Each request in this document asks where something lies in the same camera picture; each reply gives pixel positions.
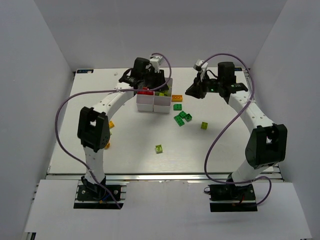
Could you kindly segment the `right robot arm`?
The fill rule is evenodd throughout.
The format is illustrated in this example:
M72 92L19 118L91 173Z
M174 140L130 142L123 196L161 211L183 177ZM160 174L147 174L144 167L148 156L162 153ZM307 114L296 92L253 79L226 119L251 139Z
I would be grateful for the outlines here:
M197 99L203 99L207 93L217 93L244 122L250 134L245 160L230 174L226 184L249 185L261 172L285 159L288 130L284 124L269 119L254 102L253 92L244 83L237 82L233 62L218 63L215 78L209 78L207 67L203 60L195 63L197 75L185 93Z

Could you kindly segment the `red lego brick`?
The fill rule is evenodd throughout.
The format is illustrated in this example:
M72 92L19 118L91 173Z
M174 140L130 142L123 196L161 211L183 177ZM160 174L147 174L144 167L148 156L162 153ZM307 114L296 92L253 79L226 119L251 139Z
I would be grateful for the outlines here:
M137 92L138 95L148 95L148 96L153 96L154 91L151 91L147 87L143 87L140 91Z

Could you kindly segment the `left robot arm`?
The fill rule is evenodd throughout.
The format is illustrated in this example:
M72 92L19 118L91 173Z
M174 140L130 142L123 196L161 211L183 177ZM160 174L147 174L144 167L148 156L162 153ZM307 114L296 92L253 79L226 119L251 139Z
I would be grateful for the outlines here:
M104 148L110 141L110 120L113 115L138 91L148 93L159 87L168 90L164 71L160 65L164 57L152 55L150 59L138 57L132 68L126 70L114 90L92 107L83 107L79 114L77 137L83 147L85 163L89 167L81 178L85 189L94 199L102 199L106 190L103 169Z

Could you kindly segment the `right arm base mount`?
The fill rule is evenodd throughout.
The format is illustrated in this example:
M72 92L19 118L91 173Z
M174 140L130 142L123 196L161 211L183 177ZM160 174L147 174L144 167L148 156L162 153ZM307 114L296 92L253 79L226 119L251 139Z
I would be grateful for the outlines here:
M256 195L251 183L210 184L203 192L209 195L209 206L212 213L257 212Z

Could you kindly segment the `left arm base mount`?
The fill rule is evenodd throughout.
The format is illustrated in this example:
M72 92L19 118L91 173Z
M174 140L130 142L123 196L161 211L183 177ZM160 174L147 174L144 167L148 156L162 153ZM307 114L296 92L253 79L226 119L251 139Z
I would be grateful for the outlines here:
M95 193L86 188L82 183L77 186L73 208L89 210L120 210L126 199L127 186L123 184L111 184L106 186L112 193L118 205L111 195L102 189L101 193Z

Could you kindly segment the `lime green small lego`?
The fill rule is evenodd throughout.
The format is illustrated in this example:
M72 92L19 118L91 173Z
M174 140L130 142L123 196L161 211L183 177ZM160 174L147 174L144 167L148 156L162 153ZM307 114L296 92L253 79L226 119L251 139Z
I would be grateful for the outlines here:
M203 129L203 130L206 130L208 128L208 123L207 122L202 122L200 128Z

